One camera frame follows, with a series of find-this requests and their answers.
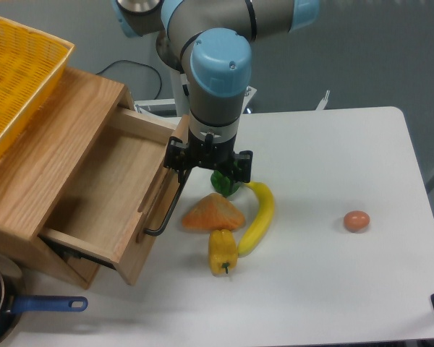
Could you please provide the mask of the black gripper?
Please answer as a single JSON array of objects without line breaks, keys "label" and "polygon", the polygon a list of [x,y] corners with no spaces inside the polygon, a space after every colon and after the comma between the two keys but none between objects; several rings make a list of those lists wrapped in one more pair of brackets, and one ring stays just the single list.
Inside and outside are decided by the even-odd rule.
[{"label": "black gripper", "polygon": [[233,195],[242,184],[251,181],[251,150],[234,154],[236,137],[225,142],[216,142],[216,138],[202,140],[188,131],[187,146],[175,136],[169,138],[163,160],[163,166],[176,172],[178,182],[184,183],[187,169],[194,167],[220,171],[231,174],[229,177],[229,194]]}]

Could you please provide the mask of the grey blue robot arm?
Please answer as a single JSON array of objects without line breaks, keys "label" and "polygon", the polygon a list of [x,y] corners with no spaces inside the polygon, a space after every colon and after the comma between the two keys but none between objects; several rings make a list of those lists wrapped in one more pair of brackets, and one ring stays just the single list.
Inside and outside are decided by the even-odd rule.
[{"label": "grey blue robot arm", "polygon": [[236,153],[244,93],[252,74],[251,43],[312,24],[318,1],[114,1],[128,36],[164,32],[188,82],[188,137],[172,137],[163,164],[184,182],[190,171],[251,179],[252,152]]}]

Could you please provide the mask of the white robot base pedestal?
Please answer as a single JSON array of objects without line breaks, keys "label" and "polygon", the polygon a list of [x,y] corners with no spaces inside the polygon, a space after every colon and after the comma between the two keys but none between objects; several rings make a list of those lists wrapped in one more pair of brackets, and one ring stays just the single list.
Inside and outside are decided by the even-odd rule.
[{"label": "white robot base pedestal", "polygon": [[177,115],[192,113],[203,123],[230,124],[243,113],[252,73],[245,37],[212,28],[192,36],[176,52],[162,30],[156,52],[169,68]]}]

